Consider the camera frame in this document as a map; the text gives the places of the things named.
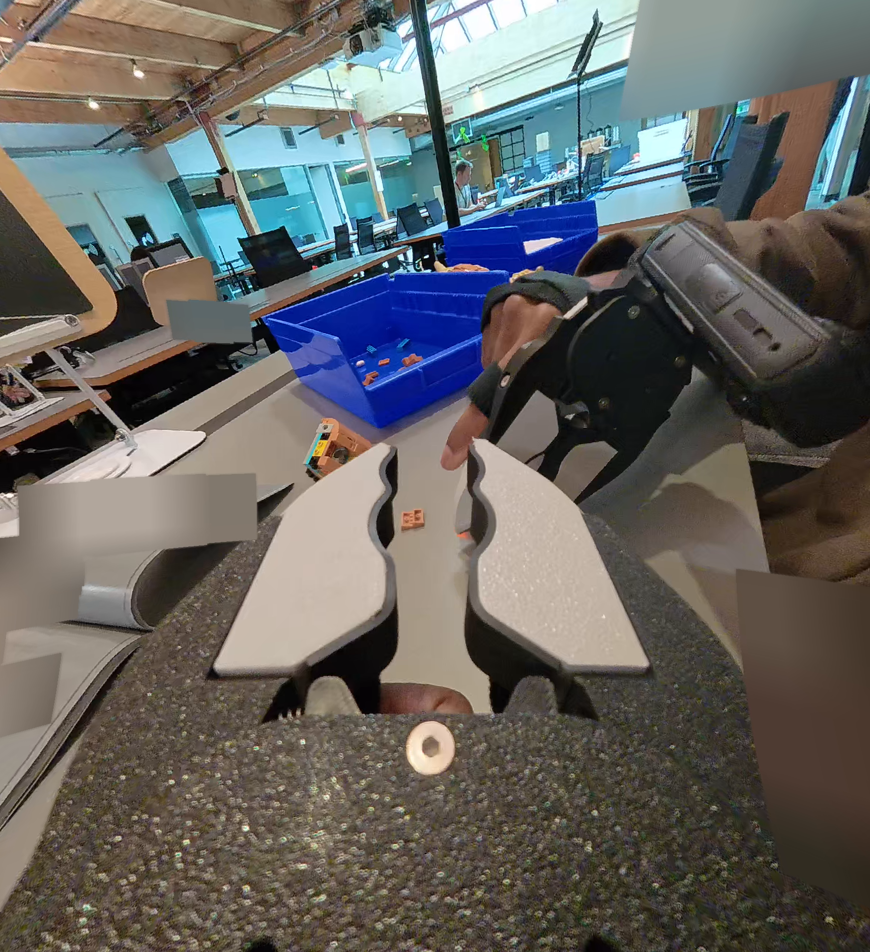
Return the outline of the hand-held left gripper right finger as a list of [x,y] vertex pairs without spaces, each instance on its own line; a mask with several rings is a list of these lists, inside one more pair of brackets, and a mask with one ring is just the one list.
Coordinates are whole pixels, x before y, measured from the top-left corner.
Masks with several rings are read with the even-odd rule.
[[580,509],[486,440],[469,450],[465,642],[489,677],[641,675],[650,661]]

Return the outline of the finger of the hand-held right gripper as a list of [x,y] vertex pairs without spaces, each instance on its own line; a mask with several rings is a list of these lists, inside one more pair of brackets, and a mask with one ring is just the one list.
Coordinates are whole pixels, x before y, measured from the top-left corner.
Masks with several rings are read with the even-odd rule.
[[578,403],[568,352],[580,327],[578,316],[555,318],[536,340],[521,346],[506,366],[484,371],[484,439],[496,444],[535,393],[564,406]]
[[537,472],[553,482],[568,454],[578,446],[603,443],[616,452],[574,501],[585,502],[627,470],[662,425],[661,410],[591,411],[587,406],[556,406],[558,432],[538,453]]

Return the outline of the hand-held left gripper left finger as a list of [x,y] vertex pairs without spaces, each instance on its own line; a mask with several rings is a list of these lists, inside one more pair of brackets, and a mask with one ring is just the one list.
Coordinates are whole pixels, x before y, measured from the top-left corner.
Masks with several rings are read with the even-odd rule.
[[392,500],[379,444],[283,513],[213,670],[220,678],[379,679],[398,644]]

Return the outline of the person's right forearm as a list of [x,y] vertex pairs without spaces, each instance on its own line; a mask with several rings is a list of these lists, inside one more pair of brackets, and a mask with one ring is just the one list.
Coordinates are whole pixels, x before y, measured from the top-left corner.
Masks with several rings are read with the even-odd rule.
[[[865,348],[859,356],[870,358],[870,180],[857,196],[786,220],[727,222],[699,208],[679,221],[693,222],[804,313],[853,331]],[[833,445],[824,467],[870,470],[870,421]]]

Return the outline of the white office desk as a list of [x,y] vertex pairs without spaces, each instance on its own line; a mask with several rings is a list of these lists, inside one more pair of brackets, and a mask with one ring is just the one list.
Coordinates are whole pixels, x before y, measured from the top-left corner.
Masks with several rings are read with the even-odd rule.
[[636,166],[611,179],[594,199],[599,231],[634,228],[637,222],[662,222],[689,209],[684,169],[682,161]]

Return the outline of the white desk stand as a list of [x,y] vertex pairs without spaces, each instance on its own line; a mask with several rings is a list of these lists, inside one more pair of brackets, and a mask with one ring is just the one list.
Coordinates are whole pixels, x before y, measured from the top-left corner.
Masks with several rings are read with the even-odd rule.
[[[92,453],[91,462],[78,463],[76,475],[54,477],[54,481],[146,477],[164,470],[203,444],[206,435],[202,431],[157,429],[133,433],[102,394],[67,363],[61,353],[64,346],[109,323],[110,319],[95,310],[0,317],[0,371],[10,373],[33,399],[28,407],[18,411],[6,407],[0,400],[0,451],[63,422],[84,410],[86,405],[108,419],[115,427],[115,436],[111,443]],[[21,376],[18,364],[38,352],[44,352],[78,386],[82,397],[76,404],[67,405],[64,397],[46,398]]]

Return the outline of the wood-edged office desk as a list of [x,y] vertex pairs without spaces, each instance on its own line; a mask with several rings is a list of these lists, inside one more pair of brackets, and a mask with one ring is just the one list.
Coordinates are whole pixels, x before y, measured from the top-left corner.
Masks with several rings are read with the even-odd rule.
[[[270,288],[244,295],[238,299],[238,303],[248,306],[254,320],[262,320],[262,317],[311,298],[352,275],[380,266],[398,257],[407,248],[407,244],[396,244],[381,252],[343,259],[311,269]],[[92,363],[76,368],[75,371],[90,387],[105,387],[163,363],[179,353],[201,346],[202,344],[192,341],[172,340],[169,329],[155,329],[98,351]]]

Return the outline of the person's right hand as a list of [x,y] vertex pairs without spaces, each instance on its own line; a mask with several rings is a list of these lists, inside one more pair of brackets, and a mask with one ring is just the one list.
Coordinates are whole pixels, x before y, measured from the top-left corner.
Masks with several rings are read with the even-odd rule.
[[456,422],[441,454],[441,466],[455,470],[468,447],[488,427],[505,367],[520,350],[539,339],[554,319],[592,290],[609,287],[618,270],[578,277],[535,269],[514,275],[510,284],[488,292],[481,316],[482,373],[469,387],[469,406]]

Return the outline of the blue plastic bin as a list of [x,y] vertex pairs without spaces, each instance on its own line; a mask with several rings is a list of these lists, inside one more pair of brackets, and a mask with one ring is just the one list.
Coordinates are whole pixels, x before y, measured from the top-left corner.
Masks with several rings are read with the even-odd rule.
[[571,275],[596,243],[597,226],[597,204],[585,200],[500,213],[447,230],[442,242],[448,266]]
[[[380,276],[267,315],[300,381],[339,408],[381,429],[470,385],[480,374],[480,316],[504,271]],[[405,338],[411,344],[398,351]],[[377,349],[366,353],[366,346]],[[410,367],[403,358],[423,360]],[[378,366],[381,359],[390,365]],[[357,361],[365,361],[357,367]],[[370,387],[364,375],[377,371]]]

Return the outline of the brown toy brick model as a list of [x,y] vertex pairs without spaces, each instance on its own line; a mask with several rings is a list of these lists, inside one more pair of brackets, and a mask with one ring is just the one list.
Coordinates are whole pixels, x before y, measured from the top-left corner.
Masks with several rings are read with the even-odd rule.
[[371,441],[335,418],[323,418],[305,458],[305,470],[314,481],[338,470],[372,448]]

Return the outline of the person's brown jacket torso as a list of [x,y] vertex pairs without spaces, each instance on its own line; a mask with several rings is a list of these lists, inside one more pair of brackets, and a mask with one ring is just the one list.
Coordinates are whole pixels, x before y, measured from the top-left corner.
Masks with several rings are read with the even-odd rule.
[[772,572],[870,588],[870,420],[759,511]]

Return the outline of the black office chair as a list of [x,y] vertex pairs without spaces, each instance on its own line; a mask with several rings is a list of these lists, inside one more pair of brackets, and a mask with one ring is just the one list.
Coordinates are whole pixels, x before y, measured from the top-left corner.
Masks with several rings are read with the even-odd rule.
[[790,113],[767,123],[741,123],[737,144],[713,200],[727,222],[748,220],[758,199],[771,187],[772,169]]
[[238,238],[240,250],[253,268],[257,290],[309,273],[313,266],[302,257],[286,227]]

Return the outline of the wooden chair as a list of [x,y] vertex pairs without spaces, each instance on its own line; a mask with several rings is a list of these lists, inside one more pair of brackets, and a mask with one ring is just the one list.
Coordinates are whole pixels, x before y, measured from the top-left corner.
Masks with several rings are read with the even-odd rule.
[[143,274],[143,292],[156,324],[169,324],[168,302],[219,300],[211,262],[204,257],[151,268]]

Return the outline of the ceiling projector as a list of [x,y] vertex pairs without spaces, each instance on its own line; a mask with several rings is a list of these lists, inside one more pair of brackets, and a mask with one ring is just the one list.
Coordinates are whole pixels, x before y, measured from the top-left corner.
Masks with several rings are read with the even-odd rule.
[[343,59],[357,65],[379,66],[397,59],[404,42],[395,29],[379,24],[350,30],[343,44]]

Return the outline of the black panel with wooden rim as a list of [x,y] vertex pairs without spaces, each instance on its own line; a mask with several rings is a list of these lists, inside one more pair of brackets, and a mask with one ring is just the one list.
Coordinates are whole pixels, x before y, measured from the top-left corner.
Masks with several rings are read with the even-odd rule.
[[0,363],[108,327],[117,299],[0,147]]

